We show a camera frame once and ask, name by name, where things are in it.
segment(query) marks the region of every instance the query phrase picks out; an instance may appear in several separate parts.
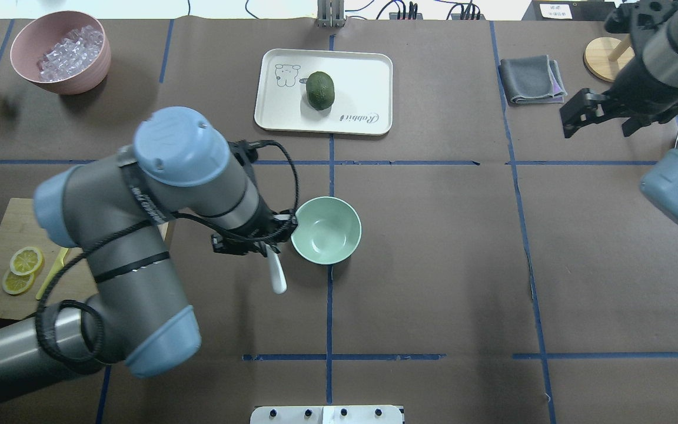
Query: green bowl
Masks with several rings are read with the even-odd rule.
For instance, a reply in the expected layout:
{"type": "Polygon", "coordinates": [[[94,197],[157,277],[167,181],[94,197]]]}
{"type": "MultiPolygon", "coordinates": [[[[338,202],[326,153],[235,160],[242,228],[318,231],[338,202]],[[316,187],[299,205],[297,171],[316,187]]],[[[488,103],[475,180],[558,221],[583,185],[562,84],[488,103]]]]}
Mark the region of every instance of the green bowl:
{"type": "Polygon", "coordinates": [[[325,196],[306,201],[297,210],[297,220],[291,241],[294,250],[310,262],[339,263],[360,244],[360,217],[339,198],[325,196]]]}

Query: wooden stand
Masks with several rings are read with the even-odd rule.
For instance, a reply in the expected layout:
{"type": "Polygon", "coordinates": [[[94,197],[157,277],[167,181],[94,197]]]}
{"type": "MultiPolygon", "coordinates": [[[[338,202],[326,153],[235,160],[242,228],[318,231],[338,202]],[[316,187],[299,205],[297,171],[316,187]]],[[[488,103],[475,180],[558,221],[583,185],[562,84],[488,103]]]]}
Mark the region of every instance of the wooden stand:
{"type": "Polygon", "coordinates": [[[634,57],[630,48],[630,38],[624,40],[612,37],[600,37],[590,41],[584,49],[583,61],[593,75],[603,81],[613,82],[616,75],[634,57]]]}

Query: pink bowl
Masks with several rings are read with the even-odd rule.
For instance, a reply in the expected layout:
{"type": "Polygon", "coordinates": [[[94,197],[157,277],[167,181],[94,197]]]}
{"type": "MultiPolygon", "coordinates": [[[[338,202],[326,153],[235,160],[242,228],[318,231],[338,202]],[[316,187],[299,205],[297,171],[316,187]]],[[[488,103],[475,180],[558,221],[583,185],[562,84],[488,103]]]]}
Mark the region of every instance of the pink bowl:
{"type": "Polygon", "coordinates": [[[57,94],[80,94],[96,87],[108,73],[111,64],[111,48],[106,32],[96,18],[77,11],[62,11],[41,16],[26,25],[12,42],[10,60],[15,72],[25,80],[57,94]],[[86,25],[101,31],[103,45],[97,58],[82,72],[61,81],[41,81],[38,60],[54,48],[64,36],[73,29],[86,25]]]}

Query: yellow spatula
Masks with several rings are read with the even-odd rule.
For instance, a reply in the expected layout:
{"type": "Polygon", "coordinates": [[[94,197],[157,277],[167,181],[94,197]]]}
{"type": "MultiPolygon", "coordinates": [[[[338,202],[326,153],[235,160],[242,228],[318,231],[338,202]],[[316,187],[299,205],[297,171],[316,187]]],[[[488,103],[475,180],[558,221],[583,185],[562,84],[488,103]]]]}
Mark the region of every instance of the yellow spatula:
{"type": "Polygon", "coordinates": [[[41,298],[44,295],[44,292],[46,291],[46,286],[49,285],[49,282],[51,279],[53,279],[54,274],[59,272],[60,269],[62,269],[62,266],[64,266],[64,258],[67,256],[67,252],[69,252],[68,247],[62,247],[59,249],[59,253],[56,255],[56,260],[54,261],[54,265],[51,266],[51,270],[49,270],[49,273],[46,275],[46,279],[44,280],[43,285],[41,285],[41,288],[38,289],[38,293],[35,293],[35,300],[41,300],[41,298]]]}

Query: wooden cutting board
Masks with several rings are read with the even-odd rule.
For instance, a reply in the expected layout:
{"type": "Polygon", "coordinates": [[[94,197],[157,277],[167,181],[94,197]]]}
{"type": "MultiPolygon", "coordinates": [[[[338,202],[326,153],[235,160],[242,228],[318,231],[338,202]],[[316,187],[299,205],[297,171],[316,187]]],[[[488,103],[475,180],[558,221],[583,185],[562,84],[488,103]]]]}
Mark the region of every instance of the wooden cutting board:
{"type": "MultiPolygon", "coordinates": [[[[167,238],[167,224],[159,227],[162,236],[167,238]]],[[[2,224],[0,225],[0,319],[21,320],[35,312],[38,301],[35,293],[41,288],[46,275],[59,253],[60,246],[54,244],[46,235],[46,230],[40,228],[33,214],[33,201],[29,198],[12,198],[7,206],[2,224]],[[9,262],[17,250],[35,246],[44,254],[44,263],[41,266],[35,283],[18,296],[11,296],[2,289],[2,279],[9,271],[9,262]]],[[[70,249],[64,263],[76,257],[81,249],[70,249]]],[[[59,280],[49,296],[49,303],[65,299],[85,300],[96,293],[96,284],[91,276],[86,261],[81,261],[59,280]]]]}

